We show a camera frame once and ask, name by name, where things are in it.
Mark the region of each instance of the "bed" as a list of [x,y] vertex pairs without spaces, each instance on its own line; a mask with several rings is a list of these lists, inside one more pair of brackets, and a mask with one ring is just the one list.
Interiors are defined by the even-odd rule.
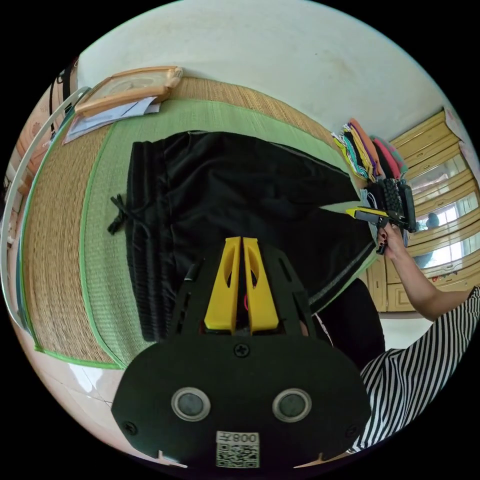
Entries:
[[[37,136],[88,90],[66,99]],[[72,115],[64,120],[33,181],[11,289],[2,232],[1,281],[9,313],[30,332],[35,349],[83,366],[124,369],[149,346],[139,331],[127,265],[118,261],[125,257],[124,238],[107,232],[116,214],[108,200],[125,184],[132,142],[186,130],[224,130],[290,144],[350,173],[330,132],[317,122],[260,92],[207,79],[184,77],[158,114],[122,120],[62,144],[71,121]],[[20,176],[34,144],[20,164]],[[360,192],[361,182],[350,177]],[[360,193],[358,198],[326,208],[344,212],[360,205]],[[8,198],[5,213],[11,208]],[[344,288],[375,257],[373,249]]]

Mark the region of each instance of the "screw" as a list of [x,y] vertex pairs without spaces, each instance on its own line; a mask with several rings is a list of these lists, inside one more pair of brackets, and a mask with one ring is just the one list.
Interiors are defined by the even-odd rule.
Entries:
[[345,432],[345,436],[347,438],[353,437],[357,433],[357,426],[356,425],[350,425]]
[[245,345],[245,343],[239,343],[238,345],[235,345],[235,348],[233,349],[233,353],[238,358],[244,359],[245,357],[249,356],[250,347],[248,345]]
[[134,423],[131,421],[126,421],[123,423],[123,429],[129,434],[129,435],[136,435],[137,434],[137,427]]

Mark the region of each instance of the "white wall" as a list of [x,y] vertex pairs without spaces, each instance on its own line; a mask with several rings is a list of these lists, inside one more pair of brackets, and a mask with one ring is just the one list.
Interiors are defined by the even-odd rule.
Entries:
[[333,131],[355,117],[387,140],[448,103],[386,37],[308,0],[182,0],[159,7],[85,50],[78,87],[155,65],[258,90]]

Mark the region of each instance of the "hand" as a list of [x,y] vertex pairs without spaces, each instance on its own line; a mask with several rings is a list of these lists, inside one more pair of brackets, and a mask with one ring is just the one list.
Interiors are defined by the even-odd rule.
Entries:
[[385,242],[387,243],[385,255],[390,260],[398,260],[408,255],[404,238],[396,225],[387,223],[385,228],[378,229],[378,243],[383,244]]

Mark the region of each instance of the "drawstring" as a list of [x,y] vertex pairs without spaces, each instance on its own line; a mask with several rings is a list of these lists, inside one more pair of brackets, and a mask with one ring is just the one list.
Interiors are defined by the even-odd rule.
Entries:
[[108,233],[110,235],[116,234],[120,227],[124,224],[127,219],[127,212],[125,211],[124,202],[122,201],[122,196],[118,194],[115,197],[111,197],[110,200],[118,208],[118,215],[115,217],[115,220],[108,226]]
[[143,228],[145,228],[147,232],[149,231],[148,225],[141,218],[138,218],[136,215],[137,211],[140,211],[141,209],[130,210],[129,208],[127,208],[124,205],[122,196],[120,194],[118,194],[116,198],[112,196],[110,200],[118,208],[118,215],[115,217],[115,219],[108,226],[108,229],[107,229],[110,235],[115,235],[120,230],[122,225],[125,223],[125,220],[127,220],[128,218],[135,220]]

